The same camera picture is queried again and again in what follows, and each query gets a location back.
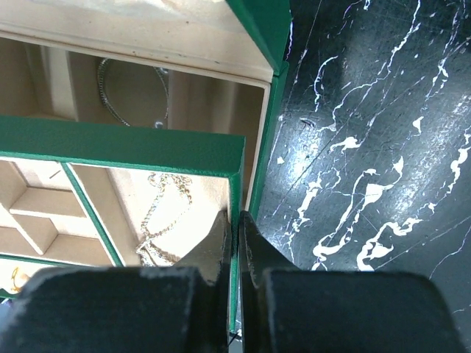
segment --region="marble surface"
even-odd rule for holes
[[[471,351],[471,1],[291,14],[258,226],[303,269],[430,278]]]

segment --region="small square compartment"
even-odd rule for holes
[[[112,264],[61,164],[21,158],[0,159],[0,254]]]
[[[154,127],[159,121],[168,129],[246,137],[243,194],[248,204],[269,84],[190,68],[166,68],[159,76],[150,65],[160,64],[126,59],[132,62],[110,62],[105,90],[113,108],[132,126]],[[0,115],[121,124],[100,98],[101,61],[89,54],[0,38]]]
[[[159,195],[157,185],[149,182],[151,175],[158,184],[162,176],[169,184],[149,216],[147,229],[154,234],[171,226],[154,240],[170,262],[155,258],[155,265],[177,262],[208,235],[219,211],[230,214],[227,178],[73,163],[68,166],[116,250],[118,264],[141,265],[136,254],[136,246],[145,238],[141,225]],[[179,191],[180,184],[174,183],[171,176],[189,181],[187,193]]]

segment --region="gold chain necklace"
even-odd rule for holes
[[[123,119],[118,114],[118,112],[115,111],[105,91],[105,77],[106,77],[106,72],[111,61],[112,59],[104,58],[100,62],[99,67],[98,67],[98,89],[99,89],[100,99],[103,105],[106,107],[106,109],[110,112],[110,114],[117,121],[121,122],[123,125],[131,126],[129,122]],[[153,69],[155,73],[157,74],[159,80],[162,82],[163,89],[166,94],[167,107],[166,107],[166,114],[165,114],[164,119],[167,119],[169,115],[169,90],[166,86],[165,80],[163,79],[163,74],[165,73],[165,71],[161,68],[153,68]],[[154,127],[159,129],[163,127],[163,124],[160,121],[156,121],[154,124]],[[151,207],[147,211],[146,217],[141,222],[141,231],[144,234],[144,239],[136,247],[136,250],[135,250],[136,254],[138,254],[139,257],[141,258],[141,264],[143,266],[156,266],[157,263],[154,260],[156,258],[160,258],[171,264],[174,264],[180,260],[180,258],[177,255],[169,254],[168,252],[162,250],[161,248],[153,244],[152,241],[160,237],[161,235],[164,235],[165,233],[169,232],[170,230],[172,230],[175,227],[175,224],[177,224],[177,222],[180,220],[182,215],[184,215],[189,210],[192,204],[190,190],[188,189],[189,185],[191,185],[191,179],[189,177],[182,176],[182,175],[174,175],[174,174],[161,174],[160,181],[156,182],[155,181],[156,175],[157,175],[156,173],[152,173],[149,175],[149,178],[148,178],[150,185],[157,188],[157,195],[154,201],[152,202]],[[167,227],[160,230],[159,232],[151,233],[149,229],[147,228],[147,225],[149,224],[150,218],[152,217],[155,210],[157,209],[157,206],[160,203],[160,200],[162,199],[163,194],[165,193],[165,189],[168,185],[175,185],[177,187],[180,195],[186,198],[188,206]]]

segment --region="jewelry box lid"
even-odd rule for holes
[[[271,82],[283,61],[288,0],[15,0],[0,36],[167,68]]]

